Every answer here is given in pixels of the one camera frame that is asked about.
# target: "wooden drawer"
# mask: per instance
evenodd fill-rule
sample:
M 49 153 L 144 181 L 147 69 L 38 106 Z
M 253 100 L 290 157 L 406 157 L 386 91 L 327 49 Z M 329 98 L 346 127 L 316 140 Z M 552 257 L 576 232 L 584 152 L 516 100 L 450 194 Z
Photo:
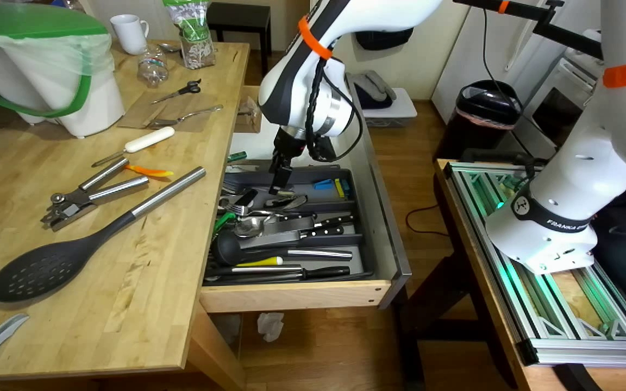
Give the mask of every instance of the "wooden drawer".
M 261 133 L 235 133 L 229 152 L 248 152 L 248 158 L 269 158 L 276 125 L 261 119 Z M 357 139 L 350 127 L 334 139 L 340 153 Z M 293 164 L 320 164 L 303 157 Z M 248 313 L 248 310 L 302 310 L 302 309 L 340 309 L 340 305 L 389 305 L 396 292 L 410 277 L 401 236 L 386 200 L 382 175 L 376 166 L 370 135 L 340 161 L 340 169 L 352 171 L 357 194 L 357 212 L 363 223 L 363 265 L 366 275 L 358 279 L 333 283 L 274 283 L 274 284 L 208 284 L 201 286 L 201 305 L 208 313 Z

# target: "metal frame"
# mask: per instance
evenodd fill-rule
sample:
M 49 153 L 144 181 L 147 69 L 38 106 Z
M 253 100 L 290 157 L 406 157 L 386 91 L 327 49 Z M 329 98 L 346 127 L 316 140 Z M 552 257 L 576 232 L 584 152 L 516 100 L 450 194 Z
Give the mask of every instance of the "metal frame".
M 522 341 L 524 362 L 626 367 L 626 298 L 600 265 L 572 272 L 598 326 L 579 320 L 547 274 L 537 275 L 501 257 L 485 232 L 485 217 L 508 204 L 526 171 L 516 164 L 450 163 L 448 184 L 470 217 L 486 272 L 497 283 Z

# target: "black spatula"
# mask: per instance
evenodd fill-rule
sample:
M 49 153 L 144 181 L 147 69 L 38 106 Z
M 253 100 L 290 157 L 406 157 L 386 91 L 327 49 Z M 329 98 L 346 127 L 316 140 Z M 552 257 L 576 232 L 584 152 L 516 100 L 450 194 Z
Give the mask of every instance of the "black spatula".
M 144 217 L 171 196 L 179 194 L 201 175 L 201 166 L 190 169 L 175 182 L 168 184 L 165 189 L 149 196 L 147 200 L 125 210 L 109 225 L 88 236 L 49 242 L 16 257 L 13 263 L 0 268 L 0 301 L 32 299 L 68 284 L 106 239 L 111 239 L 115 232 L 131 225 L 134 219 Z

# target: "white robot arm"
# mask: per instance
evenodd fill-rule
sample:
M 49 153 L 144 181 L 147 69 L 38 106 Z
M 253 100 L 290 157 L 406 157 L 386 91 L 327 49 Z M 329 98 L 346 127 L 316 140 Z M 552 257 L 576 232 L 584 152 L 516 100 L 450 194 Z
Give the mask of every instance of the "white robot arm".
M 601 0 L 601 55 L 607 72 L 565 146 L 486 219 L 495 247 L 535 274 L 590 265 L 588 219 L 626 191 L 626 2 Z
M 261 109 L 281 124 L 271 174 L 276 191 L 288 181 L 288 163 L 303 148 L 313 158 L 334 153 L 326 139 L 338 135 L 352 104 L 342 64 L 327 47 L 347 32 L 403 30 L 426 19 L 440 0 L 320 0 L 299 22 L 299 37 L 261 85 Z M 511 207 L 486 219 L 495 247 L 529 272 L 590 265 L 596 232 L 588 219 L 626 189 L 626 2 L 601 0 L 601 49 L 584 37 L 549 26 L 552 8 L 511 0 L 456 0 L 520 16 L 538 19 L 535 32 L 603 56 L 607 75 L 570 139 Z
M 283 125 L 274 139 L 271 191 L 287 186 L 290 158 L 308 148 L 315 161 L 334 161 L 327 136 L 350 125 L 354 106 L 342 63 L 329 45 L 358 30 L 403 30 L 426 19 L 440 0 L 320 0 L 297 22 L 299 37 L 261 82 L 261 111 Z

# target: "cable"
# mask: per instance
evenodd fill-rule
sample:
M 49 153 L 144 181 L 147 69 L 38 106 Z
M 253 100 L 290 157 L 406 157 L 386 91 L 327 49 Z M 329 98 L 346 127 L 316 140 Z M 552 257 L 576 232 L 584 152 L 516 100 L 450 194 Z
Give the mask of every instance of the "cable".
M 488 81 L 494 82 L 494 86 L 495 86 L 495 91 L 499 94 L 499 96 L 504 96 L 507 98 L 507 94 L 501 91 L 501 86 L 499 86 L 499 82 L 494 77 L 494 73 L 491 73 L 491 69 L 488 69 L 488 63 L 486 63 L 486 35 L 488 35 L 488 22 L 486 22 L 486 8 L 483 8 L 483 19 L 485 19 L 485 24 L 483 24 L 483 68 L 485 68 L 485 72 L 486 72 L 486 75 L 488 75 Z M 520 106 L 520 115 L 516 115 L 516 119 L 515 122 L 520 122 L 522 116 L 524 116 L 524 101 L 516 98 L 516 94 L 513 94 L 513 98 L 515 98 L 515 101 L 516 101 L 516 106 Z M 532 153 L 529 153 L 529 149 L 522 144 L 522 139 L 520 136 L 515 136 L 513 135 L 513 139 L 520 144 L 520 148 L 532 158 Z
M 358 106 L 357 106 L 336 85 L 333 85 L 333 81 L 329 81 L 326 73 L 322 73 L 322 77 L 333 86 L 334 94 L 338 94 L 338 96 L 342 98 L 342 101 L 347 101 L 347 104 L 352 106 L 354 119 L 357 119 L 357 124 L 358 124 L 358 135 L 357 135 L 357 139 L 352 140 L 352 146 L 350 146 L 346 152 L 336 153 L 336 161 L 338 161 L 338 158 L 347 157 L 347 153 L 357 148 L 357 144 L 361 140 L 361 136 L 363 136 L 363 133 L 364 133 L 364 122 L 363 122 L 363 116 L 361 116 Z
M 494 82 L 494 86 L 501 94 L 501 96 L 507 96 L 501 88 L 499 88 L 499 82 L 494 77 L 494 73 L 491 73 L 491 69 L 488 69 L 488 63 L 486 63 L 486 30 L 488 30 L 488 24 L 486 24 L 486 8 L 483 8 L 483 19 L 485 19 L 485 24 L 483 24 L 483 64 L 485 64 L 485 72 L 486 72 L 486 75 L 491 77 L 491 82 Z
M 320 82 L 322 82 L 322 81 L 326 81 L 326 82 L 329 85 L 329 88 L 333 88 L 336 96 L 340 96 L 340 98 L 352 106 L 354 119 L 357 119 L 357 124 L 358 124 L 358 135 L 357 135 L 357 139 L 352 140 L 352 146 L 350 146 L 346 152 L 336 153 L 333 161 L 324 161 L 324 163 L 334 163 L 334 161 L 347 157 L 347 153 L 358 146 L 358 140 L 361 140 L 361 136 L 363 136 L 363 133 L 364 133 L 364 122 L 363 122 L 361 111 L 357 109 L 357 104 L 326 75 L 324 68 L 326 68 L 326 60 L 320 60 L 316 68 L 315 68 L 313 85 L 310 85 L 308 109 L 306 109 L 306 124 L 303 124 L 306 146 L 310 146 L 310 140 L 316 136 L 316 135 L 313 135 L 313 115 L 315 115 L 315 104 L 316 104 Z
M 435 210 L 435 209 L 436 209 L 436 204 L 409 210 L 409 212 L 403 214 L 403 225 L 406 225 L 410 232 L 448 236 L 448 232 L 444 232 L 444 229 L 419 229 L 419 228 L 414 228 L 412 221 L 410 221 L 414 212 Z

